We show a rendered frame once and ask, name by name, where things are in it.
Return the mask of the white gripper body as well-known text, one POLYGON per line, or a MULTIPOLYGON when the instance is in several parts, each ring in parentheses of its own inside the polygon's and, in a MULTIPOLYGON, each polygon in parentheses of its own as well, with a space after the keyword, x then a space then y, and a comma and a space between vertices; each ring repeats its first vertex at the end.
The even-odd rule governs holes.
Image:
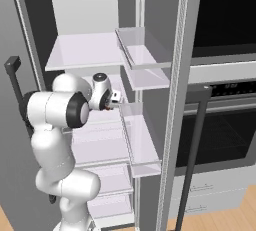
POLYGON ((113 90, 108 100, 109 109, 117 108, 123 102, 122 93, 119 90, 113 90))

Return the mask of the clear door bin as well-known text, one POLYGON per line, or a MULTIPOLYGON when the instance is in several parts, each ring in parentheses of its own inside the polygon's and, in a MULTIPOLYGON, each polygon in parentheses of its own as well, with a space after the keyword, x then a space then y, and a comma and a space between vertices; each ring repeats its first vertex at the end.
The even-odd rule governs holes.
POLYGON ((115 33, 132 70, 171 67, 171 54, 145 27, 118 28, 115 33))
POLYGON ((143 104, 126 103, 119 106, 125 141, 128 147, 133 178, 161 174, 161 160, 148 129, 143 104))
POLYGON ((160 68, 131 70, 129 67, 123 65, 120 67, 120 75, 124 87, 132 91, 169 87, 169 78, 160 68))

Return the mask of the glass fridge shelf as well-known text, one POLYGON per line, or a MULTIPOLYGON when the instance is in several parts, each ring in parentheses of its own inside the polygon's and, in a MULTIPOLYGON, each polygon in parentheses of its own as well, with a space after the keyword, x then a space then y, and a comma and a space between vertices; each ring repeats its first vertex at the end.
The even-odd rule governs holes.
POLYGON ((88 122, 82 128, 64 128, 63 133, 72 139, 77 167, 129 161, 117 108, 110 111, 91 111, 88 122))
POLYGON ((45 70, 117 66, 124 63, 115 32, 60 35, 45 70))

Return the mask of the grey fridge door with bins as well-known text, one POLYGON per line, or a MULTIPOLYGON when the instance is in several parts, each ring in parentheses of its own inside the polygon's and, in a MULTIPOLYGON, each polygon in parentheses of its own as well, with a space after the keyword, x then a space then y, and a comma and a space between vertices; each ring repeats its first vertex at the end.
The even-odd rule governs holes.
POLYGON ((135 230, 166 231, 200 0, 140 0, 140 24, 164 48, 167 87, 139 89, 161 173, 135 180, 135 230))

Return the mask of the grey fridge body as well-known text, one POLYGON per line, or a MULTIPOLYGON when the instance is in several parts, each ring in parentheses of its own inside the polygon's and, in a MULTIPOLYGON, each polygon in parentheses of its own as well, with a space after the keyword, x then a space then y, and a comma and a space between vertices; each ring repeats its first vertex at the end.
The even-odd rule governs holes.
MULTIPOLYGON (((38 83, 37 90, 32 92, 51 91, 54 79, 63 73, 76 75, 87 82, 92 81, 94 74, 104 73, 109 77, 112 88, 122 93, 123 102, 121 104, 129 103, 120 75, 120 67, 125 63, 117 66, 58 71, 46 71, 45 67, 54 43, 60 35, 111 33, 118 28, 135 27, 138 21, 137 0, 15 1, 32 60, 33 71, 38 83)), ((132 181, 130 158, 128 162, 122 163, 127 164, 132 181)), ((87 171, 87 168, 90 167, 122 163, 81 167, 77 167, 75 164, 75 167, 79 170, 87 171)), ((131 213, 99 219, 95 219, 92 216, 92 218, 95 226, 90 231, 102 231, 104 228, 133 223, 135 221, 135 210, 132 203, 131 213)))

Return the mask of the clear fridge drawer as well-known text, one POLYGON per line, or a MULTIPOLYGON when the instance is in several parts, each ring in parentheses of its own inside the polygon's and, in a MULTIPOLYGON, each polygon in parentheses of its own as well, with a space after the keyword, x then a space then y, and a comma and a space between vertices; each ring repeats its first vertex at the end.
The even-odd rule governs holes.
POLYGON ((95 219, 132 212, 133 186, 126 163, 87 168, 97 174, 101 188, 97 197, 88 202, 95 219))

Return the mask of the light grey drawer front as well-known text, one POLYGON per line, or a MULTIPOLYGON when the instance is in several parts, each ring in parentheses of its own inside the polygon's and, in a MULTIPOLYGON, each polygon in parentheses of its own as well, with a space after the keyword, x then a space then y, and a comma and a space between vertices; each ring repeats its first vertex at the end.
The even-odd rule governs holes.
POLYGON ((256 184, 256 165, 194 174, 185 215, 237 208, 252 184, 256 184))

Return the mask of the black wall oven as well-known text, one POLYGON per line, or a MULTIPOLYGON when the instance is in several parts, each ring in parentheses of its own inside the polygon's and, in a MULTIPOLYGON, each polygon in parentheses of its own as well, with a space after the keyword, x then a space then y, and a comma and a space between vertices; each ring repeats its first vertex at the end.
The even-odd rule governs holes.
MULTIPOLYGON (((256 80, 211 84, 209 101, 256 97, 256 80)), ((195 173, 256 163, 256 107, 205 115, 195 173)))

